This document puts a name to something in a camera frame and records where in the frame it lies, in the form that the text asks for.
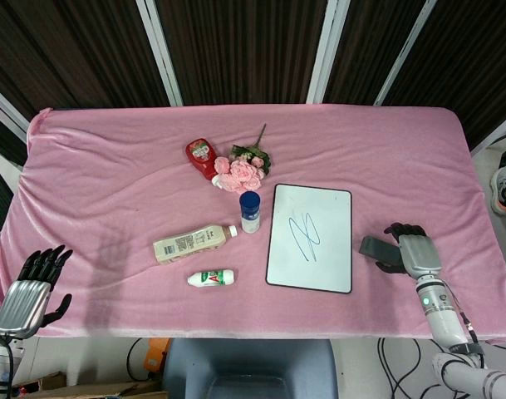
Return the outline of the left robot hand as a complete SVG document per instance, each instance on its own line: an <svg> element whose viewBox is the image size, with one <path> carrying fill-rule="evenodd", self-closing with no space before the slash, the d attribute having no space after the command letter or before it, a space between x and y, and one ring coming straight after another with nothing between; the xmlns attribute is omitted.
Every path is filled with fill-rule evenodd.
<svg viewBox="0 0 506 399"><path fill-rule="evenodd" d="M28 339L41 328L60 320L71 305L66 294L59 307L47 312L47 306L66 261L73 251L60 245L32 253L9 287L0 307L0 336Z"/></svg>

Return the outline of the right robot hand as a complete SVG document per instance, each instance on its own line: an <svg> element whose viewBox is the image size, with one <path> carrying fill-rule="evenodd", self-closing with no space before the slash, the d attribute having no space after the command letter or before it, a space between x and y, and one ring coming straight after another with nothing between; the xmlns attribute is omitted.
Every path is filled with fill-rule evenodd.
<svg viewBox="0 0 506 399"><path fill-rule="evenodd" d="M418 280L425 275L437 276L442 270L437 248L419 225L393 223L384 230L399 244L402 266L376 262L385 273L405 273Z"/></svg>

